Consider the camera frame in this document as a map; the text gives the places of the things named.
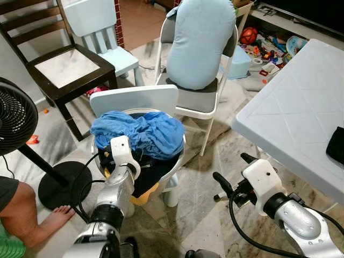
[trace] tile floor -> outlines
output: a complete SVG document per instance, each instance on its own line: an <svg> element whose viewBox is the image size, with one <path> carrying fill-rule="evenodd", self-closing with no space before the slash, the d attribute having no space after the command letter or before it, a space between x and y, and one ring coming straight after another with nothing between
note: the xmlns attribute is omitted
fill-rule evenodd
<svg viewBox="0 0 344 258"><path fill-rule="evenodd" d="M157 41L149 42L132 53L144 66L152 66L156 59ZM163 49L162 65L166 63L168 46ZM153 84L154 72L142 69L146 85ZM120 87L133 85L133 74L127 79L118 79ZM240 171L245 163L240 159L241 152L254 154L255 149L251 142L231 130L230 123L235 114L252 99L254 94L243 90L240 80L227 81L218 111L214 120L205 155L198 155L202 144L203 134L187 132L184 165L177 172L179 178L179 204L176 207L166 207L161 195L153 197L146 205L135 208L133 217L125 219L121 237L135 237L141 258L183 258L188 249L206 248L217 252L222 258L273 258L274 255L260 251L240 237L233 228L228 215L228 203L215 203L213 196L220 192L220 186L212 178L212 173L218 171L231 183L241 180ZM95 116L90 109L88 100L80 97L69 103L77 125L82 133L86 133ZM50 108L48 114L39 114L39 123L36 133L40 143L32 146L50 164L67 160L86 163L91 157L91 137L77 142L70 134L57 109ZM188 125L202 126L202 121L182 118ZM298 193L309 206L316 209L327 206L331 199L313 189L292 172L278 162L268 157L273 166L279 171L279 176L288 192ZM40 179L44 173L23 157L18 151L6 156L9 166L14 170L16 178L33 186L37 192ZM89 166L93 179L102 178L96 165ZM87 212L91 212L101 185L93 185L91 192L83 202ZM43 207L37 198L38 218L42 221L49 211ZM252 205L241 210L235 209L239 225L254 240L295 252L283 237L282 232L267 217L260 217ZM343 224L343 207L337 205L329 213L338 222ZM62 258L64 252L73 244L85 223L80 217L74 216L61 230L54 234L46 243L36 249L27 250L26 258ZM330 234L338 247L343 247L343 238L330 224Z"/></svg>
<svg viewBox="0 0 344 258"><path fill-rule="evenodd" d="M126 50L130 51L159 37L166 13L142 0L120 0L119 3Z"/></svg>

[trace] bare foot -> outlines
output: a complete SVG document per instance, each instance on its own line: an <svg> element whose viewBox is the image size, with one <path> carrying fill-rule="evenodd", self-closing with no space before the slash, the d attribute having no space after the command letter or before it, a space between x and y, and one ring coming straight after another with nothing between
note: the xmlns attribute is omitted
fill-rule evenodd
<svg viewBox="0 0 344 258"><path fill-rule="evenodd" d="M28 248L37 246L45 241L49 236L59 230L71 219L75 211L70 206L61 206L52 211L52 213L37 226L30 239L24 241Z"/></svg>

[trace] electric fan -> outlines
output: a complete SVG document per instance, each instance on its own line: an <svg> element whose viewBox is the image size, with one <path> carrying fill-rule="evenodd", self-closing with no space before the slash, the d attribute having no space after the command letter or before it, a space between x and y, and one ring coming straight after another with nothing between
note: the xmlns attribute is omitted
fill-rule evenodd
<svg viewBox="0 0 344 258"><path fill-rule="evenodd" d="M91 172L84 164L75 161L52 167L26 145L37 122L37 109L29 96L0 77L0 155L17 149L46 173L39 184L38 197L48 209L77 204L81 190L92 181ZM91 186L84 190L82 199L86 198L90 189Z"/></svg>

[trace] person's leg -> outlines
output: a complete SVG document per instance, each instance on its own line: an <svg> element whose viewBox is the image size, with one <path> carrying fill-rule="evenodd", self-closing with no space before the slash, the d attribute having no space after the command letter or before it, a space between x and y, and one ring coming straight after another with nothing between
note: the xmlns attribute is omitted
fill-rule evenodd
<svg viewBox="0 0 344 258"><path fill-rule="evenodd" d="M19 182L13 198L0 212L0 217L6 230L20 238L30 248L45 241L74 213L70 206L61 206L38 225L35 193L28 184Z"/></svg>

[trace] white wall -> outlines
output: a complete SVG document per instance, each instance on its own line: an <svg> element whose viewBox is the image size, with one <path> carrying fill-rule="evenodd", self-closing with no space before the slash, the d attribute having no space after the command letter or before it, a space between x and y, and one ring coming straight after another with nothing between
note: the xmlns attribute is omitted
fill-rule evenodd
<svg viewBox="0 0 344 258"><path fill-rule="evenodd" d="M7 2L7 0L0 0L0 3ZM12 12L7 15L0 16L0 21L12 19L24 15L26 13L32 12L33 10L40 10L46 8L47 6L56 5L56 2L51 0L45 3L36 4L29 8L23 8L17 12ZM19 29L10 31L10 35L13 37L17 34L29 31L36 25L41 25L44 23L51 23L61 17L47 18L42 21L38 21L30 24L29 26L23 26ZM64 30L55 31L47 35L43 35L39 38L33 39L29 42L19 45L19 48L23 51L24 55L28 60L39 57L42 54L48 53L54 49L65 46L69 44L68 39ZM35 103L39 103L44 100L44 96L40 92L37 84L32 80L31 76L28 74L25 66L12 50L10 45L6 42L4 37L0 34L0 77L6 78L21 89L23 89Z"/></svg>

